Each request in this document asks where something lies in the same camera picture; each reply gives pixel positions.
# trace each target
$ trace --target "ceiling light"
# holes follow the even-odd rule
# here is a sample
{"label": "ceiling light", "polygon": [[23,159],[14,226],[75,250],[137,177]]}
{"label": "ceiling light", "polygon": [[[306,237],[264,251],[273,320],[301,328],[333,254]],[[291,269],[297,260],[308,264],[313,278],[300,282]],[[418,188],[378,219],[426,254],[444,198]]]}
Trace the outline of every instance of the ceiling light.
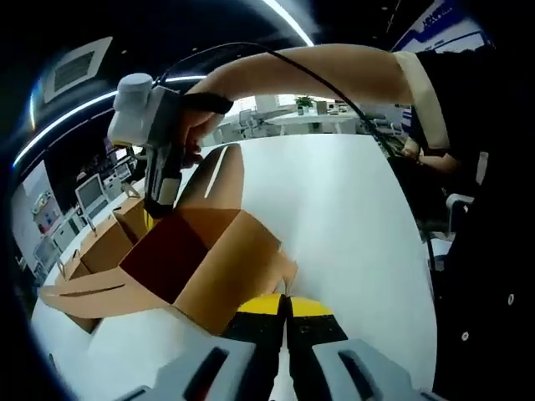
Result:
{"label": "ceiling light", "polygon": [[35,105],[33,104],[33,92],[30,95],[30,107],[29,107],[29,114],[30,114],[30,124],[32,125],[32,131],[35,131]]}
{"label": "ceiling light", "polygon": [[178,82],[178,81],[192,81],[195,79],[204,79],[206,75],[190,75],[187,77],[171,77],[166,79],[166,82]]}
{"label": "ceiling light", "polygon": [[299,26],[297,21],[292,18],[290,14],[288,14],[288,11],[286,11],[284,8],[281,7],[279,3],[277,3],[275,0],[263,0],[269,7],[272,8],[272,10],[281,16],[281,18],[288,23],[290,27],[295,31],[297,35],[307,44],[307,46],[314,46],[314,43],[308,35],[303,31],[303,29]]}
{"label": "ceiling light", "polygon": [[[176,82],[176,81],[188,81],[188,80],[195,80],[195,79],[204,79],[206,75],[190,75],[187,77],[171,77],[166,80],[166,82]],[[73,115],[79,113],[80,111],[87,109],[89,106],[92,106],[93,104],[100,103],[103,100],[109,99],[114,97],[117,94],[117,91],[114,90],[113,92],[109,92],[107,94],[102,94],[98,98],[94,98],[90,100],[89,102],[86,102],[84,104],[81,104],[78,107],[75,107],[74,109],[70,110],[68,113],[62,115],[58,119],[56,119],[54,122],[52,122],[50,125],[48,125],[46,128],[44,128],[41,132],[39,132],[35,137],[33,137],[32,140],[30,140],[23,149],[18,153],[17,157],[15,158],[15,161],[13,162],[12,167],[14,168],[18,162],[42,139],[44,136],[50,132],[52,129],[56,128],[58,125],[66,121],[67,119],[70,119]],[[33,99],[30,98],[30,119],[32,119],[33,115]]]}

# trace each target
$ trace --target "white tabletop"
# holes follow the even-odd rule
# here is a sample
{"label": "white tabletop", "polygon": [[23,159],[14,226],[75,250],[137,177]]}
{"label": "white tabletop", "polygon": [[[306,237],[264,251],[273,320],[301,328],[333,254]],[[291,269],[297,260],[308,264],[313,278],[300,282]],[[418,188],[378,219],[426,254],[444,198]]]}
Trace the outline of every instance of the white tabletop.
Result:
{"label": "white tabletop", "polygon": [[318,114],[316,109],[311,109],[308,113],[299,115],[297,112],[279,115],[265,122],[273,125],[308,124],[308,123],[341,123],[359,117],[355,112],[340,114]]}
{"label": "white tabletop", "polygon": [[[431,388],[436,321],[425,252],[377,144],[369,136],[315,134],[241,145],[242,208],[297,260],[292,294],[323,302],[349,338],[364,339],[407,369],[416,388]],[[54,268],[47,283],[57,274]],[[180,314],[164,310],[106,318],[91,336],[41,301],[32,326],[65,381],[86,399],[152,386],[158,367],[201,337]]]}

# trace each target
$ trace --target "cardboard box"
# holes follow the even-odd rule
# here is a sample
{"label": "cardboard box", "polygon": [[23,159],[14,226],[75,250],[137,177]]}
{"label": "cardboard box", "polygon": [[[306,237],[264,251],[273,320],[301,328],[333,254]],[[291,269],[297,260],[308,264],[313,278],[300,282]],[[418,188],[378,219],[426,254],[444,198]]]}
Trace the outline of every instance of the cardboard box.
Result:
{"label": "cardboard box", "polygon": [[43,287],[41,298],[85,318],[171,304],[220,334],[243,303],[273,293],[281,280],[288,290],[297,271],[279,251],[279,240],[241,210],[243,179],[239,145],[213,150],[191,177],[175,213],[155,225],[118,267]]}
{"label": "cardboard box", "polygon": [[107,272],[119,265],[132,246],[117,220],[109,215],[82,240],[80,255],[91,273]]}
{"label": "cardboard box", "polygon": [[[59,275],[56,278],[55,284],[56,286],[62,286],[65,282],[69,280],[74,280],[76,278],[87,276],[89,274],[91,274],[91,272],[82,262],[80,258],[80,252],[77,250],[70,257],[67,263],[65,263],[64,266],[59,268]],[[80,326],[83,330],[85,330],[88,333],[92,333],[100,321],[100,319],[84,319],[81,317],[69,315],[68,313],[66,313],[66,315],[74,323],[76,323],[78,326]]]}
{"label": "cardboard box", "polygon": [[143,238],[148,231],[144,211],[143,199],[140,197],[128,197],[114,209],[115,219],[133,244]]}

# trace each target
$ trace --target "ceiling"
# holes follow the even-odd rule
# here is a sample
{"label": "ceiling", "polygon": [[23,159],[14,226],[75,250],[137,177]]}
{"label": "ceiling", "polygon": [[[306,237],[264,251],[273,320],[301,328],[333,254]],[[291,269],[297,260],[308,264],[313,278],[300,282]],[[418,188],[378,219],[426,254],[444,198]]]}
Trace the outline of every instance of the ceiling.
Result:
{"label": "ceiling", "polygon": [[[32,5],[16,2],[17,32],[2,28],[4,59],[0,65],[0,105],[11,119],[3,132],[24,127],[21,113],[43,66],[61,53],[99,38],[113,36],[107,83],[114,87],[123,74],[157,75],[177,59],[211,46],[248,41],[280,49],[304,45],[295,31],[267,4],[272,0],[91,0],[70,3],[49,0]],[[432,0],[277,0],[315,44],[359,43],[390,49]],[[257,53],[253,48],[223,50],[181,66],[179,74],[206,74],[235,57]],[[37,130],[84,94],[64,96],[58,107],[40,119]],[[35,132],[19,134],[15,143]]]}

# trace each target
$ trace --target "black cable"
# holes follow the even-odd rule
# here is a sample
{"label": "black cable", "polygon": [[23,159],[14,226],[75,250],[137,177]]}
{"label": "black cable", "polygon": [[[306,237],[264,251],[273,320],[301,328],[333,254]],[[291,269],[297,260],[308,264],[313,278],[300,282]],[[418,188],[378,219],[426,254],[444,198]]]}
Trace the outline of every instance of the black cable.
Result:
{"label": "black cable", "polygon": [[276,58],[279,58],[282,61],[284,61],[284,62],[286,62],[288,64],[291,64],[296,69],[300,69],[304,73],[310,75],[312,78],[316,79],[317,81],[319,81],[320,83],[325,85],[327,88],[331,89],[335,94],[337,94],[339,96],[340,99],[342,99],[345,103],[347,103],[349,105],[349,107],[351,107],[351,109],[353,109],[353,111],[356,114],[359,115],[359,118],[362,121],[364,121],[364,124],[366,125],[366,128],[369,130],[369,133],[375,138],[375,140],[377,140],[383,146],[383,148],[385,149],[386,153],[388,153],[388,156],[389,157],[394,157],[394,151],[390,148],[390,145],[388,145],[388,143],[386,142],[385,138],[383,138],[383,135],[375,128],[375,125],[368,119],[368,117],[366,117],[366,114],[364,114],[362,112],[362,110],[360,110],[357,107],[357,105],[355,103],[353,103],[341,90],[336,88],[334,85],[332,85],[326,79],[323,79],[322,77],[317,75],[314,71],[311,71],[310,69],[307,69],[302,64],[297,63],[297,62],[293,61],[292,59],[290,59],[290,58],[288,58],[286,56],[283,56],[280,53],[277,53],[277,52],[271,50],[270,48],[267,48],[266,46],[262,46],[261,44],[258,44],[258,43],[249,43],[249,42],[225,43],[225,44],[220,44],[220,45],[214,46],[212,48],[207,48],[206,50],[202,50],[202,51],[200,51],[198,53],[192,54],[192,55],[190,55],[190,56],[188,56],[186,58],[183,58],[182,60],[179,60],[179,61],[173,63],[159,78],[157,78],[155,80],[154,85],[156,86],[156,85],[159,85],[159,84],[163,84],[166,81],[166,78],[167,78],[167,75],[169,75],[169,72],[174,67],[176,67],[178,64],[183,63],[183,62],[185,62],[185,61],[187,61],[187,60],[189,60],[191,58],[195,58],[197,56],[200,56],[200,55],[202,55],[204,53],[211,52],[212,50],[217,50],[219,48],[225,48],[225,47],[228,47],[228,46],[253,46],[253,47],[256,47],[256,48],[261,48],[266,53],[269,53],[272,56],[275,56]]}
{"label": "black cable", "polygon": [[422,234],[427,244],[427,251],[429,252],[429,269],[434,272],[436,269],[435,253],[433,252],[433,243],[431,242],[431,234],[426,229],[421,229]]}

